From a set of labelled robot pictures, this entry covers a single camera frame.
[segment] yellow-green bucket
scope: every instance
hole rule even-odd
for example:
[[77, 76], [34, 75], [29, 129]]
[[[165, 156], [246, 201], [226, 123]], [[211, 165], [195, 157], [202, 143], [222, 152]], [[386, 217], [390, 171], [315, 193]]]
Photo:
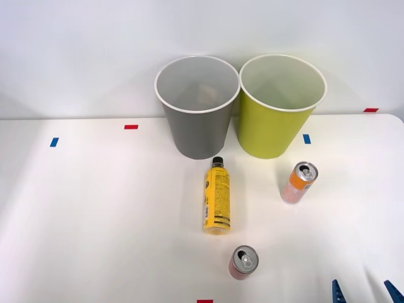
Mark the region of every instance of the yellow-green bucket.
[[239, 77], [240, 145], [258, 158], [279, 157], [326, 95], [324, 76], [302, 59], [268, 54], [246, 62]]

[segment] gray bucket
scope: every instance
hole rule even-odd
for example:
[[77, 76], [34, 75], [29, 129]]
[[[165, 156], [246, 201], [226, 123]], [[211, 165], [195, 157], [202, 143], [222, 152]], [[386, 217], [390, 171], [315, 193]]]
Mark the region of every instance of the gray bucket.
[[239, 74], [210, 56], [183, 57], [168, 63], [155, 80], [177, 149], [192, 159], [216, 155], [224, 146]]

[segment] pull tab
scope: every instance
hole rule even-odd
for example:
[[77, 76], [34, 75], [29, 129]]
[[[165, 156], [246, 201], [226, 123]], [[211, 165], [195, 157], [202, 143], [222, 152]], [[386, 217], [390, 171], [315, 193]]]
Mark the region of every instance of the pull tab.
[[245, 251], [239, 251], [239, 252], [237, 253], [237, 255], [238, 255], [238, 257], [239, 257], [240, 260], [242, 261], [242, 264], [243, 264], [245, 267], [251, 267], [251, 265], [253, 265], [253, 264], [251, 263], [250, 257], [246, 254]]

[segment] bucket rim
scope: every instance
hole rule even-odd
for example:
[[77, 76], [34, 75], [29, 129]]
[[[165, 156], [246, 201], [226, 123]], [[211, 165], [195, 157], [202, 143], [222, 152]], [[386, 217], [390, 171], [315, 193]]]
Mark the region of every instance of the bucket rim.
[[[161, 73], [162, 73], [167, 67], [169, 67], [171, 64], [173, 64], [173, 63], [175, 63], [175, 62], [177, 62], [177, 61], [181, 61], [181, 60], [185, 60], [185, 59], [189, 59], [189, 58], [194, 58], [194, 57], [209, 58], [209, 59], [214, 59], [214, 60], [220, 61], [221, 63], [226, 64], [226, 65], [235, 73], [235, 76], [236, 76], [237, 82], [238, 82], [238, 84], [237, 84], [237, 89], [236, 89], [236, 93], [233, 95], [232, 98], [229, 99], [229, 101], [225, 102], [225, 103], [222, 104], [222, 105], [219, 105], [219, 106], [217, 106], [217, 107], [214, 107], [214, 108], [212, 108], [212, 109], [205, 109], [205, 110], [186, 110], [186, 109], [180, 109], [179, 107], [173, 106], [173, 105], [169, 104], [167, 101], [165, 101], [165, 100], [162, 98], [162, 96], [160, 95], [160, 93], [159, 93], [158, 90], [157, 90], [157, 82], [158, 82], [158, 79], [159, 79]], [[222, 108], [228, 106], [229, 104], [231, 104], [231, 103], [234, 101], [234, 99], [235, 99], [235, 98], [238, 96], [238, 94], [240, 93], [240, 89], [241, 89], [241, 85], [240, 85], [240, 81], [239, 81], [239, 73], [238, 73], [237, 70], [233, 67], [233, 65], [231, 65], [231, 64], [228, 63], [227, 61], [224, 61], [224, 60], [222, 60], [222, 59], [220, 59], [220, 58], [213, 57], [213, 56], [207, 56], [207, 55], [184, 56], [184, 57], [177, 58], [177, 59], [175, 59], [175, 60], [173, 60], [173, 61], [170, 61], [169, 63], [167, 63], [167, 64], [157, 73], [156, 78], [155, 78], [155, 81], [154, 81], [154, 91], [155, 91], [155, 93], [156, 93], [158, 99], [159, 99], [164, 105], [166, 105], [167, 107], [170, 107], [171, 109], [174, 109], [174, 110], [176, 110], [176, 111], [178, 111], [178, 112], [183, 112], [183, 113], [186, 113], [186, 114], [207, 114], [207, 113], [209, 113], [209, 112], [215, 112], [215, 111], [217, 111], [217, 110], [220, 110], [220, 109], [222, 109]]]
[[[244, 84], [243, 84], [243, 82], [242, 82], [242, 72], [243, 72], [244, 68], [245, 68], [249, 63], [251, 63], [251, 62], [253, 62], [253, 61], [257, 60], [257, 59], [260, 59], [260, 58], [262, 58], [262, 57], [270, 57], [270, 56], [289, 57], [289, 58], [291, 58], [291, 59], [295, 59], [295, 60], [298, 60], [298, 61], [300, 61], [300, 62], [303, 62], [304, 64], [308, 65], [308, 66], [311, 67], [313, 70], [315, 70], [315, 72], [317, 72], [317, 74], [321, 77], [321, 79], [323, 80], [323, 83], [324, 83], [324, 93], [323, 93], [323, 96], [321, 96], [321, 98], [320, 98], [315, 104], [312, 104], [312, 105], [310, 105], [310, 106], [308, 106], [308, 107], [304, 107], [304, 108], [301, 108], [301, 109], [281, 109], [281, 108], [279, 108], [279, 107], [270, 106], [270, 105], [268, 105], [268, 104], [265, 104], [265, 103], [259, 101], [258, 99], [254, 98], [254, 97], [246, 90], [246, 88], [244, 87]], [[309, 62], [307, 62], [307, 61], [305, 61], [305, 60], [303, 60], [303, 59], [301, 59], [301, 58], [299, 58], [299, 57], [295, 57], [295, 56], [291, 56], [291, 55], [287, 55], [287, 54], [264, 54], [264, 55], [260, 55], [260, 56], [256, 56], [256, 57], [254, 57], [254, 58], [251, 58], [251, 59], [248, 60], [246, 63], [244, 63], [244, 65], [241, 67], [241, 70], [240, 70], [240, 73], [239, 73], [239, 82], [240, 82], [242, 91], [243, 91], [251, 100], [255, 101], [255, 102], [258, 103], [259, 105], [262, 105], [263, 107], [266, 107], [267, 109], [273, 109], [273, 110], [277, 110], [277, 111], [279, 111], [279, 112], [305, 112], [305, 111], [307, 111], [307, 110], [313, 109], [313, 108], [315, 108], [317, 105], [319, 105], [319, 104], [324, 100], [324, 98], [325, 98], [325, 96], [326, 96], [326, 94], [327, 94], [327, 91], [328, 91], [328, 85], [327, 85], [326, 78], [324, 77], [324, 75], [320, 72], [320, 70], [319, 70], [317, 67], [315, 67], [313, 64], [311, 64], [311, 63], [309, 63]]]

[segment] silver can top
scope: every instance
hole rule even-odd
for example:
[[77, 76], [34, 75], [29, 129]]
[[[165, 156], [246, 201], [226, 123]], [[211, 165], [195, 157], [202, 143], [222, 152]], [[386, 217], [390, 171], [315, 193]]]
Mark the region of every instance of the silver can top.
[[295, 172], [303, 181], [313, 181], [318, 177], [318, 170], [310, 162], [299, 162], [295, 167]]
[[257, 268], [259, 261], [257, 252], [247, 245], [236, 248], [232, 260], [236, 270], [247, 275]]

